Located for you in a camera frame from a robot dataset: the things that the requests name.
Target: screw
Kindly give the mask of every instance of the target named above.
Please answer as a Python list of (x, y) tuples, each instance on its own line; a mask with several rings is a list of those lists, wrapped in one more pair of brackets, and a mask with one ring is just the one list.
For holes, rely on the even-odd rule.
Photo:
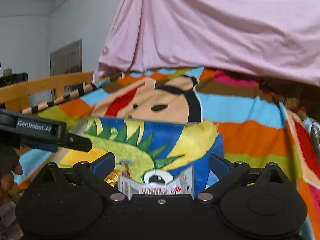
[(213, 199), (213, 196), (210, 193), (203, 192), (198, 195), (198, 199), (202, 201), (209, 201)]
[(164, 199), (159, 199), (159, 200), (158, 200), (158, 203), (162, 205), (162, 204), (165, 203), (165, 200), (164, 200)]
[(125, 194), (122, 193), (113, 193), (110, 196), (110, 199), (114, 202), (122, 201), (125, 199)]

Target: pink curtain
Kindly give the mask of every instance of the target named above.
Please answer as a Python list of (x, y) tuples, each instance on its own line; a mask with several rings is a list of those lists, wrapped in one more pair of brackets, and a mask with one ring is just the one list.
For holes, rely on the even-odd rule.
[(320, 0), (121, 0), (99, 73), (215, 68), (320, 86)]

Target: human hand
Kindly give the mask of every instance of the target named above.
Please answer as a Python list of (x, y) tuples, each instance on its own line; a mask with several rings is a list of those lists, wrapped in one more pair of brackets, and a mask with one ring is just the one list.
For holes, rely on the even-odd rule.
[[(12, 171), (15, 174), (22, 175), (22, 167), (20, 163), (16, 164), (13, 168)], [(0, 178), (0, 207), (3, 205), (3, 201), (7, 196), (7, 192), (12, 189), (14, 185), (14, 178), (13, 174), (9, 172), (8, 174), (5, 174)]]

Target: cartoon monkey face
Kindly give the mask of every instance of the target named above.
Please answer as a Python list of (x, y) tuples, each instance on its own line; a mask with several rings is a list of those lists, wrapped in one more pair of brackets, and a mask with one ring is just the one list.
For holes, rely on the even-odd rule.
[(201, 122), (201, 106), (194, 90), (195, 78), (180, 76), (155, 89), (152, 78), (144, 78), (117, 91), (116, 98), (97, 105), (92, 115), (117, 116), (164, 122)]

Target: wooden headboard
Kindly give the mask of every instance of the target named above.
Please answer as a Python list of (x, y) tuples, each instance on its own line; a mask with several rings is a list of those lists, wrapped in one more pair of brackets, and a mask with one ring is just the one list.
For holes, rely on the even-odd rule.
[(45, 90), (55, 91), (55, 99), (64, 95), (64, 88), (71, 85), (92, 83), (93, 72), (70, 73), (21, 82), (0, 88), (0, 104), (7, 110), (21, 111), (30, 106), (29, 95)]

